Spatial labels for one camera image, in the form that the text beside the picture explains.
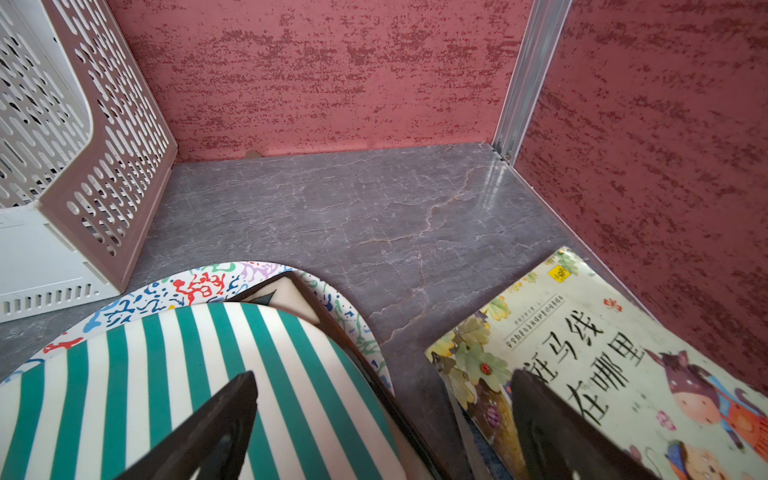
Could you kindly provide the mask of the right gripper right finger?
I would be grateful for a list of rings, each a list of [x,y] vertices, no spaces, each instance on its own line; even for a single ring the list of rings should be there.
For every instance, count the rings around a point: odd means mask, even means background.
[[[511,379],[512,410],[531,479],[652,479],[654,475],[524,370]]]

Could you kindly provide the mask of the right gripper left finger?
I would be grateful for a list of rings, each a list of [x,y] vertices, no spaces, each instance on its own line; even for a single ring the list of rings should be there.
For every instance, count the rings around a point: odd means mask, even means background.
[[[119,477],[237,479],[257,414],[251,371],[237,375]]]

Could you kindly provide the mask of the green striped round plate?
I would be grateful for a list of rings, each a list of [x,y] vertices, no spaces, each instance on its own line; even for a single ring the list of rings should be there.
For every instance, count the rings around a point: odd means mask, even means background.
[[[1,387],[5,479],[113,479],[242,373],[257,414],[243,479],[402,479],[387,415],[319,328],[277,309],[200,304],[84,340]]]

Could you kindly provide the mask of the colourful squiggle round plate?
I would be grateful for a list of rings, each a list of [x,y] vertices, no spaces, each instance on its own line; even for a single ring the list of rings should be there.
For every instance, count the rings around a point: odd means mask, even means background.
[[[235,296],[284,272],[293,272],[328,310],[360,350],[367,362],[393,391],[392,379],[380,345],[364,317],[350,300],[321,278],[288,265],[264,261],[233,261],[179,272],[125,294],[84,317],[21,363],[1,376],[13,377],[67,351],[78,343],[145,316],[184,306],[232,301]]]

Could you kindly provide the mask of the square floral plate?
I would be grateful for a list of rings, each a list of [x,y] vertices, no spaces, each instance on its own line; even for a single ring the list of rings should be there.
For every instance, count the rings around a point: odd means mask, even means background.
[[[450,477],[423,436],[401,409],[394,395],[346,334],[345,329],[337,324],[327,308],[296,273],[278,274],[229,300],[270,306],[317,326],[354,362],[375,393],[394,435],[406,476],[409,479],[448,479]]]

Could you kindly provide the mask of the illustrated children's book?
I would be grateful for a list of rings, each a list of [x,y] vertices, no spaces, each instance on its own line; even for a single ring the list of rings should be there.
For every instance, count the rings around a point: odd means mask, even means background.
[[[515,478],[512,377],[527,372],[662,479],[763,479],[767,400],[634,305],[568,248],[426,357]]]

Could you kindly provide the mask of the white file organiser rack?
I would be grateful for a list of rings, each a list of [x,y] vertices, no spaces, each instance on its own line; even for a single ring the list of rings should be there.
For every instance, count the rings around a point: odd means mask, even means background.
[[[177,152],[106,2],[3,2],[2,320],[122,293]]]

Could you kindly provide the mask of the right aluminium corner post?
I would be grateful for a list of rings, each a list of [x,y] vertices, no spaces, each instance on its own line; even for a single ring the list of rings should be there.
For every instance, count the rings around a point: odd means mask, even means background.
[[[535,0],[526,24],[492,140],[494,151],[513,166],[557,49],[572,0]]]

